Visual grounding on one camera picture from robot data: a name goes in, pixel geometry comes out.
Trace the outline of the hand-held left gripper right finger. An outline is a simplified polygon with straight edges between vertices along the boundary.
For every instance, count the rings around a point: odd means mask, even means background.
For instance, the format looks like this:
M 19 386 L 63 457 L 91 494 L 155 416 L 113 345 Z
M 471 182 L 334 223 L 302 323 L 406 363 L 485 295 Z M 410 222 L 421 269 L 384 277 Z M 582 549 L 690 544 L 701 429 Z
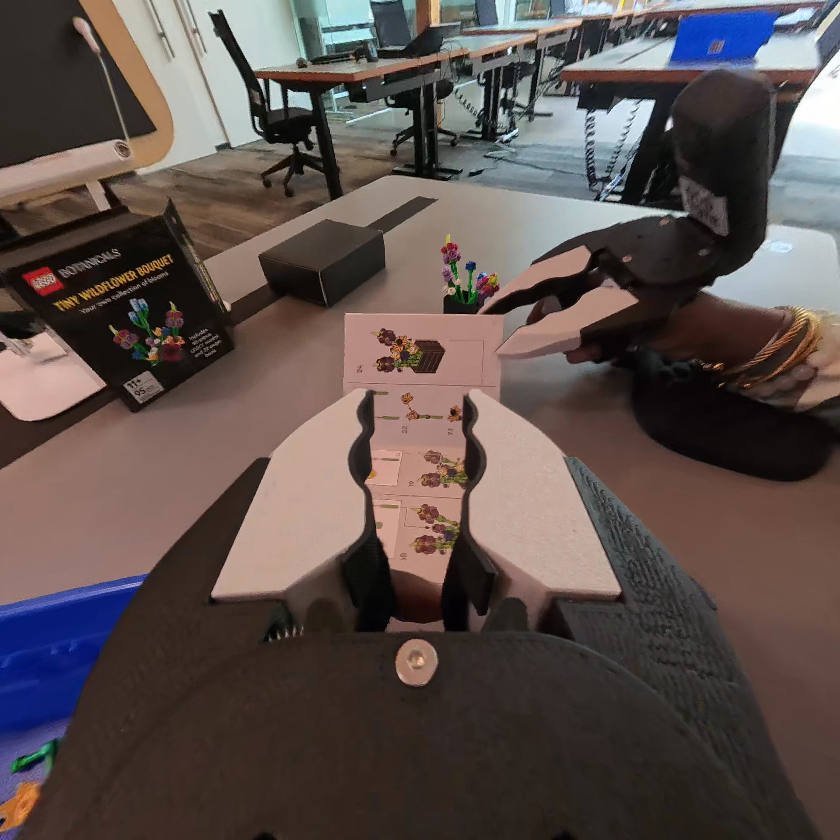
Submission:
M 610 606 L 622 587 L 570 461 L 488 394 L 463 402 L 465 491 L 444 578 L 444 627 L 482 628 L 512 601 L 525 628 L 555 602 Z

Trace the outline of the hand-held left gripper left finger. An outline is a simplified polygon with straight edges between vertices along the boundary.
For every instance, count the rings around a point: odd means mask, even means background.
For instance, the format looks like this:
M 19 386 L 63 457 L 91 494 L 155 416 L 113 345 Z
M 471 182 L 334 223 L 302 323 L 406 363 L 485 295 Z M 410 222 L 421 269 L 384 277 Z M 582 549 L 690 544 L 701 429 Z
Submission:
M 395 610 L 370 489 L 373 392 L 357 389 L 269 457 L 213 587 L 215 602 L 278 602 L 305 626 L 326 601 L 350 628 L 386 628 Z

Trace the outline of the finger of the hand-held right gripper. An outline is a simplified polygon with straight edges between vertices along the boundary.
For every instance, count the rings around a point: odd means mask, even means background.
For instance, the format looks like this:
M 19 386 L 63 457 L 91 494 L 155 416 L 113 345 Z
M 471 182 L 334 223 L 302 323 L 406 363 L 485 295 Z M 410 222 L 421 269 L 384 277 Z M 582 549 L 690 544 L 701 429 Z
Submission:
M 571 307 L 518 328 L 497 349 L 497 357 L 518 361 L 576 350 L 591 332 L 604 328 L 604 322 L 605 330 L 612 333 L 646 317 L 645 307 L 627 290 L 589 290 Z
M 607 314 L 607 293 L 595 292 L 589 275 L 597 257 L 577 247 L 531 265 L 502 287 L 484 306 L 484 314 L 502 315 L 527 308 L 543 315 L 543 301 L 557 298 L 560 309 L 580 314 Z

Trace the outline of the grey background desk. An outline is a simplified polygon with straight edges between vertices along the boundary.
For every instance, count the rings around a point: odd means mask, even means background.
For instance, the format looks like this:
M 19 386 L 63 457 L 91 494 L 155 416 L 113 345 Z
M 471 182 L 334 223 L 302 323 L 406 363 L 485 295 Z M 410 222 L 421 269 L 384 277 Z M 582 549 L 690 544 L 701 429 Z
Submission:
M 667 124 L 677 96 L 701 74 L 716 69 L 751 70 L 775 90 L 775 169 L 795 110 L 824 67 L 838 57 L 838 23 L 815 30 L 776 34 L 751 59 L 671 60 L 674 38 L 636 38 L 563 69 L 561 78 L 580 85 L 578 105 L 586 112 L 610 111 L 622 100 L 654 106 L 626 173 L 620 203 L 676 208 L 677 174 Z

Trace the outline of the wooden background desk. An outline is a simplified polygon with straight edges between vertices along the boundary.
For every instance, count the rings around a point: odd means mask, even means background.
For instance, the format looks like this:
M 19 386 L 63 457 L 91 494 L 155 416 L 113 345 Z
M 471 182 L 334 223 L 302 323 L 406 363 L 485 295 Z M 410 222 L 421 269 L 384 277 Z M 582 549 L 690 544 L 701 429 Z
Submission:
M 501 29 L 484 32 L 469 30 L 443 43 L 440 50 L 427 56 L 379 58 L 369 61 L 344 59 L 329 65 L 305 67 L 293 65 L 262 68 L 255 71 L 268 93 L 275 82 L 287 91 L 304 92 L 310 98 L 318 150 L 324 166 L 329 197 L 343 195 L 340 168 L 333 148 L 322 94 L 335 88 L 347 88 L 361 102 L 391 100 L 403 93 L 413 95 L 414 162 L 396 169 L 398 174 L 446 180 L 459 171 L 443 167 L 438 161 L 438 118 L 436 85 L 459 78 L 484 79 L 484 104 L 479 110 L 480 136 L 489 142 L 498 134 L 496 126 L 501 78 L 506 67 L 518 75 L 533 59 L 528 108 L 531 114 L 539 90 L 541 60 L 547 49 L 564 45 L 582 26 L 580 17 L 557 17 L 549 20 L 517 21 Z

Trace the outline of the person's right hand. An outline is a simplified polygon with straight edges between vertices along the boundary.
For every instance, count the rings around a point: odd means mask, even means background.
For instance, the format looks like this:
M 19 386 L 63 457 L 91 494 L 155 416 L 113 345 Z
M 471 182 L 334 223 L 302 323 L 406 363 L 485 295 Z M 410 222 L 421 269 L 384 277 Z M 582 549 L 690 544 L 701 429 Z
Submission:
M 792 323 L 788 309 L 763 308 L 701 292 L 658 331 L 623 350 L 585 344 L 565 356 L 568 362 L 581 364 L 621 360 L 633 351 L 651 350 L 671 360 L 698 360 L 731 369 L 751 361 Z

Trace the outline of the person's left hand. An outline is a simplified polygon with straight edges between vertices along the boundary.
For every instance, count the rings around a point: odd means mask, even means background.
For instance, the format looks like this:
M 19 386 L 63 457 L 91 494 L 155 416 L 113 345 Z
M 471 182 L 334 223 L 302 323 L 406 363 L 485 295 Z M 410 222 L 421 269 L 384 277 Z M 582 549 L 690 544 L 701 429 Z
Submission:
M 396 621 L 409 624 L 435 624 L 443 621 L 441 589 L 414 574 L 392 572 Z

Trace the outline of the LEGO flower bouquet in pot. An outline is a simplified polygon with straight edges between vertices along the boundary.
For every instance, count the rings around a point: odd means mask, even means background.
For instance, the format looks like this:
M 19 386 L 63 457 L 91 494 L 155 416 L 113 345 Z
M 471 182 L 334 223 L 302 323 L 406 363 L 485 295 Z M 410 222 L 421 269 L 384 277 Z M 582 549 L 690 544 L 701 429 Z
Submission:
M 464 261 L 460 247 L 449 234 L 440 253 L 443 260 L 441 275 L 444 281 L 444 314 L 477 314 L 498 293 L 498 275 L 478 271 L 474 260 Z

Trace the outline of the blue storage bin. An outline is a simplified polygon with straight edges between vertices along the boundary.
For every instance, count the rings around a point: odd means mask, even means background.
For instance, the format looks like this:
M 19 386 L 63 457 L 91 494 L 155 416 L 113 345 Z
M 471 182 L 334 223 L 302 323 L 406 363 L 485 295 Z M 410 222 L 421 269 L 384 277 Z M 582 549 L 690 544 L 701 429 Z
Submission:
M 145 576 L 1 607 L 1 760 L 64 737 L 103 645 Z
M 668 62 L 750 62 L 772 37 L 779 15 L 769 9 L 754 9 L 684 17 Z

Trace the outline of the instruction booklet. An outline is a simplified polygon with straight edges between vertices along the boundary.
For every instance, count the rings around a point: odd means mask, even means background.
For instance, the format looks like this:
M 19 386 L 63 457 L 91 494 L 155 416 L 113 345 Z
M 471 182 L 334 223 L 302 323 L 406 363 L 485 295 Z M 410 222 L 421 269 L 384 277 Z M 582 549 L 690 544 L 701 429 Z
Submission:
M 393 571 L 440 587 L 466 490 L 464 397 L 498 401 L 502 316 L 349 313 L 343 389 L 373 394 L 366 480 Z

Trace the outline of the black wrist rest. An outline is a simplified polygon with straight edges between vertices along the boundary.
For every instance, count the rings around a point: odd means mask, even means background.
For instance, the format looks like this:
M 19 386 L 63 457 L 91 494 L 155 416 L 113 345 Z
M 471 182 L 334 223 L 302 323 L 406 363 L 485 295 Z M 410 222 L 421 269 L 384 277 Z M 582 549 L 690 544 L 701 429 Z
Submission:
M 697 363 L 650 350 L 624 361 L 633 373 L 637 425 L 678 455 L 745 476 L 795 482 L 815 476 L 838 451 L 838 430 L 825 419 L 731 392 Z

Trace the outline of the flat black box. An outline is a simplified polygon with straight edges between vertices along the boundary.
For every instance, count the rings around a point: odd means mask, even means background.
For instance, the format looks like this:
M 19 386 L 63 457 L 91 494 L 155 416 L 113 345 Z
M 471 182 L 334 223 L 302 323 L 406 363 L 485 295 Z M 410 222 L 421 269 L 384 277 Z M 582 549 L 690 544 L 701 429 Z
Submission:
M 381 230 L 324 219 L 259 254 L 279 297 L 330 308 L 385 267 Z

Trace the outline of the black product box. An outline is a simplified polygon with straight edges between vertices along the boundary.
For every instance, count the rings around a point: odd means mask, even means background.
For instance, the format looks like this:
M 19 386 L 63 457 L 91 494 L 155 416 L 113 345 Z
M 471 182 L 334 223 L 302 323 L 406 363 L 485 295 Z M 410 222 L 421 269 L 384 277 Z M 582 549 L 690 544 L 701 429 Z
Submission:
M 2 283 L 133 413 L 233 352 L 233 322 L 181 215 L 118 206 L 10 241 Z

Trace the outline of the pile of toy brick pieces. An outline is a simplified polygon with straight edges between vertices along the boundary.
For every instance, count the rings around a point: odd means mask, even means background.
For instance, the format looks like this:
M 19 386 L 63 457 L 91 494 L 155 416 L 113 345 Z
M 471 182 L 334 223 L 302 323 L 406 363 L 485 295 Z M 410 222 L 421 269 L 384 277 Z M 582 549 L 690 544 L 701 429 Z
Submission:
M 12 759 L 2 758 L 1 834 L 12 836 L 27 822 L 53 770 L 62 736 Z

